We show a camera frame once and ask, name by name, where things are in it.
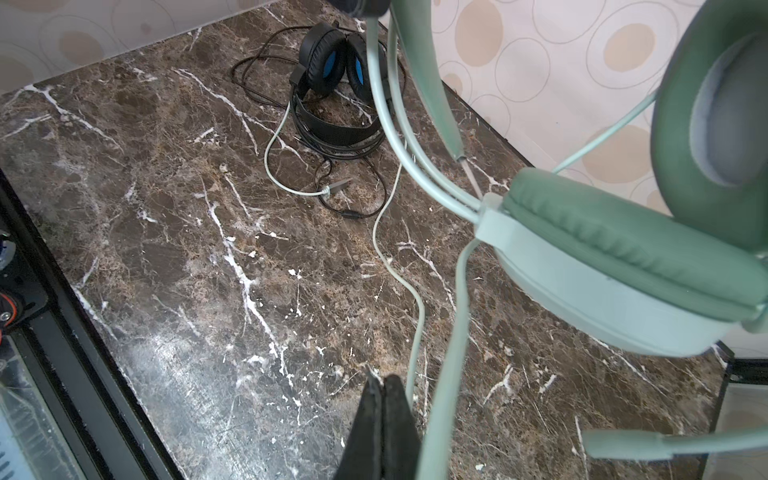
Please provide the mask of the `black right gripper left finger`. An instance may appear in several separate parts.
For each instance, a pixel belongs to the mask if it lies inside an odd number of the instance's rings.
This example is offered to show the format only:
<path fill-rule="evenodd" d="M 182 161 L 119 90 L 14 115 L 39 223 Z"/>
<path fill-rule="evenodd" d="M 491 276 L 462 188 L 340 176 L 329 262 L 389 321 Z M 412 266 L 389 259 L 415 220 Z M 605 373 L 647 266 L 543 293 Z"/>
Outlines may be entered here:
<path fill-rule="evenodd" d="M 383 419 L 382 384 L 368 374 L 334 479 L 383 478 Z"/>

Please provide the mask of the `mint green headphones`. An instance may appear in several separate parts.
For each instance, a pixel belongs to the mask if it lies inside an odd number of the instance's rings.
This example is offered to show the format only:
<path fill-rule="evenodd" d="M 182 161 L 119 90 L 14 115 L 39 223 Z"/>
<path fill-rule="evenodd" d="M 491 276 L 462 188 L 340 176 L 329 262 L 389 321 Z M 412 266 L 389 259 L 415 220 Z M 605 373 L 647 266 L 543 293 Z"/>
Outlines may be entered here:
<path fill-rule="evenodd" d="M 505 195 L 476 198 L 421 151 L 400 87 L 404 54 L 449 154 L 464 158 L 426 27 L 427 3 L 365 13 L 374 104 L 400 163 L 474 228 L 507 275 L 568 324 L 644 355 L 695 356 L 733 327 L 767 330 L 767 5 L 707 1 L 689 24 L 652 108 L 661 214 L 576 182 L 521 170 Z"/>

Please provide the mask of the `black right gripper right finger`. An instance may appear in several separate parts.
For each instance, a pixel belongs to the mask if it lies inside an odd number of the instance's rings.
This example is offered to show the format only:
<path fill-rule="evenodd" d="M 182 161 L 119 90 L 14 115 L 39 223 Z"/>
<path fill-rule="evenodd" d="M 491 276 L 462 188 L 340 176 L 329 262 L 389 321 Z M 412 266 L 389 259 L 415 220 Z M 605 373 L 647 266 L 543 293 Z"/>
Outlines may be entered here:
<path fill-rule="evenodd" d="M 384 379 L 382 478 L 415 479 L 420 438 L 405 388 L 397 375 Z"/>

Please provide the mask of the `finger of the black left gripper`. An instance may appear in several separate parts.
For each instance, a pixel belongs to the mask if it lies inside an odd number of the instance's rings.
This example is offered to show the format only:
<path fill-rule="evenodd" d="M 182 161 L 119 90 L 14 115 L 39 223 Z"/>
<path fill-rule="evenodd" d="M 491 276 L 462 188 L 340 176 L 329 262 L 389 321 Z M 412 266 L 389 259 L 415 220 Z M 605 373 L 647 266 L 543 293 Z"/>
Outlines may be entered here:
<path fill-rule="evenodd" d="M 328 3 L 351 18 L 380 18 L 391 5 L 390 0 L 328 0 Z"/>

